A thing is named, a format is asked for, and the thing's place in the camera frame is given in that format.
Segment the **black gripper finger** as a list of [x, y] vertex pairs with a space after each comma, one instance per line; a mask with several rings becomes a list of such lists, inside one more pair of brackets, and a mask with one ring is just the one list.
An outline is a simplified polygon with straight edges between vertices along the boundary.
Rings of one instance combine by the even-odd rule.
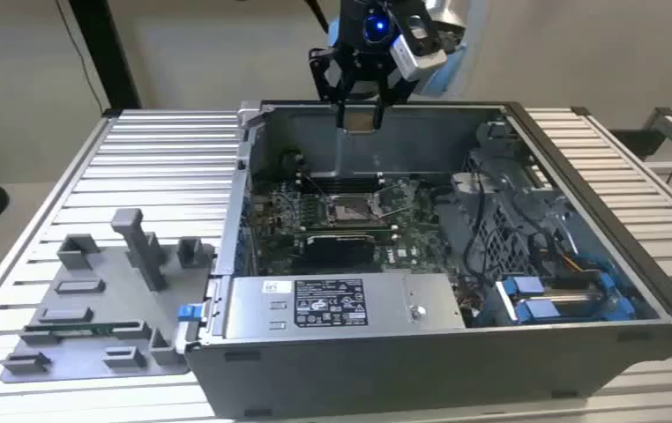
[[375, 85], [377, 103], [373, 113], [373, 128], [382, 126], [385, 111], [397, 104], [403, 104], [415, 88], [415, 82], [407, 80], [391, 59], [369, 62], [365, 80]]
[[[335, 126], [344, 126], [346, 100], [354, 87], [352, 49], [342, 46], [312, 48], [310, 50], [310, 69], [316, 93], [322, 101], [335, 107]], [[340, 69], [338, 83], [328, 82], [326, 73], [332, 64]]]

